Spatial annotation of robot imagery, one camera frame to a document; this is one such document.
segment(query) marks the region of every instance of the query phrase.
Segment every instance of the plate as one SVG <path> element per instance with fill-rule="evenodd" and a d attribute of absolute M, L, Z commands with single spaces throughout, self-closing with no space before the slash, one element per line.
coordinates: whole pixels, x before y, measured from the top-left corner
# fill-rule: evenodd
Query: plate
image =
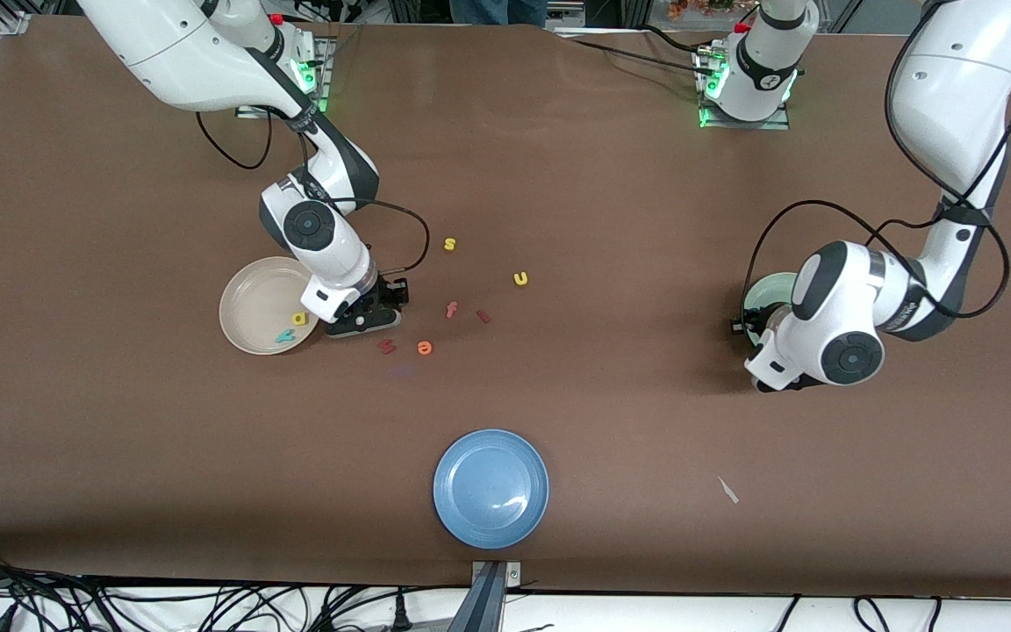
<path fill-rule="evenodd" d="M 245 265 L 221 294 L 224 337 L 241 351 L 257 356 L 296 347 L 317 325 L 317 317 L 298 302 L 308 281 L 309 270 L 286 256 L 269 256 Z M 291 322 L 297 311 L 306 313 L 305 325 Z"/>
<path fill-rule="evenodd" d="M 549 506 L 549 471 L 537 449 L 502 429 L 456 441 L 436 468 L 439 520 L 479 549 L 513 547 L 537 529 Z"/>
<path fill-rule="evenodd" d="M 795 291 L 796 277 L 797 272 L 775 272 L 755 281 L 743 297 L 743 310 L 766 307 L 771 302 L 790 302 L 791 292 Z M 747 338 L 753 347 L 759 344 L 759 337 L 753 332 L 747 332 Z"/>

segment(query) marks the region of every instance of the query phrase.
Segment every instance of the blue plate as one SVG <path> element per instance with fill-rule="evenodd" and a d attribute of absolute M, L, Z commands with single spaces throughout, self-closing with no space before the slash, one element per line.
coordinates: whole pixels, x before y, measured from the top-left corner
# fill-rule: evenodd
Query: blue plate
<path fill-rule="evenodd" d="M 549 471 L 533 445 L 502 429 L 480 429 L 439 460 L 436 513 L 454 537 L 480 549 L 513 547 L 549 506 Z"/>

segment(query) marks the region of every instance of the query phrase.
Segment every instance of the person's leg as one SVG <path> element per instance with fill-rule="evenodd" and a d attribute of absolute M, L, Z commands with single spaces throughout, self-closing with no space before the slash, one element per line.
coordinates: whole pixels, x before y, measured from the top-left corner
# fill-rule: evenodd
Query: person's leg
<path fill-rule="evenodd" d="M 509 0 L 450 0 L 453 23 L 509 23 Z"/>
<path fill-rule="evenodd" d="M 547 0 L 509 0 L 509 23 L 531 23 L 545 28 L 547 16 L 549 16 Z"/>

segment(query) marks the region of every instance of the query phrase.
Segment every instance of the white floor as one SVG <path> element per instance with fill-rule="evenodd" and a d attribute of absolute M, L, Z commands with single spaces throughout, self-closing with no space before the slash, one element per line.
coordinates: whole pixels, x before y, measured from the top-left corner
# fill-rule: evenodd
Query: white floor
<path fill-rule="evenodd" d="M 135 589 L 116 591 L 133 596 L 197 596 L 213 589 Z M 268 589 L 265 596 L 274 594 Z M 390 589 L 376 589 L 376 594 Z M 306 602 L 309 612 L 316 613 L 324 589 L 308 589 Z M 454 615 L 465 592 L 457 589 L 412 593 L 406 596 L 410 621 L 447 620 Z M 119 602 L 119 608 L 147 629 L 158 632 L 193 632 L 212 608 L 212 599 L 176 604 L 140 604 Z M 9 604 L 0 597 L 0 615 Z M 782 619 L 790 604 L 789 597 L 653 597 L 653 596 L 513 596 L 505 607 L 502 632 L 533 631 L 550 625 L 550 632 L 770 632 Z M 931 609 L 929 600 L 878 600 L 891 632 L 923 632 L 927 629 Z M 276 606 L 285 615 L 289 628 L 302 626 L 305 612 L 303 600 L 291 594 Z M 234 609 L 228 617 L 213 629 L 226 629 L 249 612 L 248 604 Z M 51 619 L 61 623 L 57 609 L 48 609 Z M 882 629 L 867 608 L 865 620 L 871 628 Z M 392 624 L 393 601 L 370 604 L 340 617 L 338 628 L 357 625 L 368 632 L 380 632 Z M 124 629 L 133 629 L 129 625 Z M 276 632 L 276 622 L 270 617 L 245 623 L 245 632 Z M 787 625 L 790 632 L 830 631 L 849 632 L 865 629 L 855 620 L 853 601 L 848 599 L 806 599 L 803 597 Z M 1011 601 L 946 600 L 935 625 L 937 632 L 999 632 L 1011 631 Z M 20 613 L 12 632 L 38 632 L 35 617 Z"/>

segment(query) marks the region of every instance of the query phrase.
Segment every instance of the brown table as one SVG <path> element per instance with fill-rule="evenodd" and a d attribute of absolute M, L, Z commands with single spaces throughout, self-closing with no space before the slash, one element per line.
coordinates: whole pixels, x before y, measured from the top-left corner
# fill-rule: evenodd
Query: brown table
<path fill-rule="evenodd" d="M 256 357 L 216 304 L 277 255 L 256 201 L 296 141 L 277 125 L 263 169 L 233 168 L 87 21 L 35 17 L 0 49 L 0 555 L 388 584 L 462 582 L 494 556 L 543 589 L 1011 596 L 1011 287 L 935 339 L 889 337 L 859 387 L 759 395 L 727 336 L 784 205 L 930 215 L 937 191 L 883 122 L 899 44 L 818 36 L 794 128 L 750 132 L 700 129 L 679 71 L 535 28 L 368 27 L 330 115 L 382 199 L 430 220 L 432 253 L 397 330 Z M 209 127 L 258 156 L 262 121 Z M 1011 172 L 999 218 L 1011 249 Z M 405 216 L 350 219 L 383 267 L 421 247 Z M 758 270 L 863 237 L 806 209 Z M 987 242 L 970 307 L 998 273 Z M 430 494 L 447 445 L 487 427 L 528 437 L 553 484 L 541 527 L 496 553 L 454 540 Z"/>

